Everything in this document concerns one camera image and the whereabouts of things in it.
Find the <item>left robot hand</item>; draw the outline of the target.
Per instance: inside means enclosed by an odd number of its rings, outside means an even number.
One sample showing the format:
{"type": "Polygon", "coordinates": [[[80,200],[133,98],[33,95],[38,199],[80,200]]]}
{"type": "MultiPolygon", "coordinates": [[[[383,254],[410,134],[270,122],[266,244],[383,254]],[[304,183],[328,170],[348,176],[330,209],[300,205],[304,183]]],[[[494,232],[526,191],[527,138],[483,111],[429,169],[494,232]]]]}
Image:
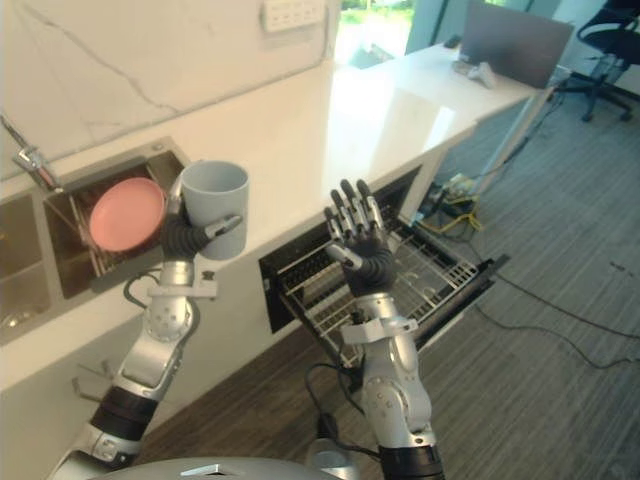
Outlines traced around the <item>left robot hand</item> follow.
{"type": "Polygon", "coordinates": [[[208,260],[222,261],[239,255],[242,247],[225,246],[224,240],[240,229],[244,216],[225,214],[204,226],[194,225],[188,217],[182,177],[178,175],[166,199],[160,240],[164,260],[192,261],[200,254],[208,260]]]}

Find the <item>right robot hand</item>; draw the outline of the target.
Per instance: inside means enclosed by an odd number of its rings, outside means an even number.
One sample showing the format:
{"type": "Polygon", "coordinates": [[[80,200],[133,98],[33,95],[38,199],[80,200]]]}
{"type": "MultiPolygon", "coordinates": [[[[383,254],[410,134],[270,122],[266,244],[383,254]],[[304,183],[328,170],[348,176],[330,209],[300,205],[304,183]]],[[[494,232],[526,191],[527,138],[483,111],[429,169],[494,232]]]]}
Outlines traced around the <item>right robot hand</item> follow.
{"type": "Polygon", "coordinates": [[[396,279],[394,257],[378,203],[363,180],[343,179],[324,209],[331,237],[326,252],[341,265],[355,297],[388,294],[396,279]]]}

